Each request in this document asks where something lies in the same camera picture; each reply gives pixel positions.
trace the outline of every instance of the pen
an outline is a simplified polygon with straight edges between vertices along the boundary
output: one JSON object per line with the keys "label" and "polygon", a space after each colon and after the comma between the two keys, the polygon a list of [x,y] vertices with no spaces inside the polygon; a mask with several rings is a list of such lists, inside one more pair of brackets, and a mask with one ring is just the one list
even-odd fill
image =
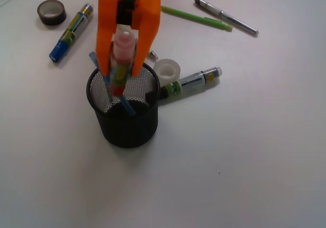
{"label": "pen", "polygon": [[179,11],[179,10],[176,10],[173,8],[164,7],[164,6],[161,6],[161,10],[165,13],[172,14],[177,17],[186,18],[191,21],[196,21],[196,22],[199,22],[202,24],[214,26],[214,27],[226,30],[226,31],[232,31],[232,26],[229,26],[229,25],[222,23],[218,20],[214,20],[211,18],[202,18],[202,17],[196,16],[196,15],[190,14],[190,13],[185,13],[185,12],[182,12],[182,11]]}
{"label": "pen", "polygon": [[258,35],[258,30],[255,28],[252,28],[251,26],[241,22],[240,20],[236,19],[235,17],[232,17],[231,15],[227,14],[226,12],[222,11],[221,9],[218,9],[217,7],[214,7],[213,5],[209,4],[208,2],[204,0],[195,0],[195,3],[209,11],[210,13],[213,13],[216,17],[219,17],[225,21],[228,21],[232,23],[234,26],[238,27],[239,29],[248,32],[249,34],[256,36]]}

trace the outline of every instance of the green pen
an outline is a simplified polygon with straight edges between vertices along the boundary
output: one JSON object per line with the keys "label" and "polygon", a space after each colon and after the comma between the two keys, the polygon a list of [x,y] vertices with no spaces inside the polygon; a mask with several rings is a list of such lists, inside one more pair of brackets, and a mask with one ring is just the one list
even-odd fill
{"label": "green pen", "polygon": [[226,30],[226,31],[232,31],[232,29],[233,29],[232,26],[230,26],[226,23],[222,23],[221,21],[211,19],[211,18],[206,18],[206,17],[202,18],[202,17],[196,16],[196,15],[193,15],[190,13],[182,12],[182,11],[179,11],[179,10],[173,9],[173,8],[161,6],[161,11],[168,13],[168,14],[175,15],[177,17],[189,19],[191,21],[196,21],[196,22],[199,22],[202,24],[214,26],[214,27],[220,28],[222,30]]}

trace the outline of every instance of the pen holder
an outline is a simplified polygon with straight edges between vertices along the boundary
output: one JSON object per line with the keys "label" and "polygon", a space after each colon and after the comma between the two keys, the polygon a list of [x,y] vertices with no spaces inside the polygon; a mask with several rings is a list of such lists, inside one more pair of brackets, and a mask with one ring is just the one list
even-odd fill
{"label": "pen holder", "polygon": [[[158,123],[159,81],[147,64],[136,78],[127,81],[124,96],[136,112],[130,116],[119,98],[110,95],[110,83],[95,69],[87,83],[87,99],[97,116],[106,140],[121,148],[135,148],[146,143]],[[154,95],[146,101],[146,94]]]}

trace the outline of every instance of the blue marker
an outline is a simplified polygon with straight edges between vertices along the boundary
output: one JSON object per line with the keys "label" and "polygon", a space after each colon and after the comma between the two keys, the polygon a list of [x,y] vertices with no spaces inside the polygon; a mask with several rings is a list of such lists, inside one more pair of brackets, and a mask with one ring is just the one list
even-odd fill
{"label": "blue marker", "polygon": [[93,4],[86,3],[80,12],[76,14],[60,40],[50,53],[53,62],[58,62],[66,53],[73,41],[82,33],[94,11]]}

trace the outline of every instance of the silver marker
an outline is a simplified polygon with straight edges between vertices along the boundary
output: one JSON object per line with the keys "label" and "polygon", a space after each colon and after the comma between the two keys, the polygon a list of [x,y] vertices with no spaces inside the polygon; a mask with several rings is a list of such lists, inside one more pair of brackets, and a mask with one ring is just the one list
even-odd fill
{"label": "silver marker", "polygon": [[258,35],[258,30],[255,28],[252,28],[251,26],[241,22],[240,20],[236,19],[235,17],[232,17],[231,15],[227,14],[226,12],[222,11],[221,9],[218,9],[217,7],[214,7],[213,5],[209,4],[208,2],[204,0],[195,0],[195,3],[209,11],[210,13],[214,14],[216,17],[219,17],[222,20],[228,21],[232,25],[238,27],[239,29],[248,32],[249,34],[253,36]]}

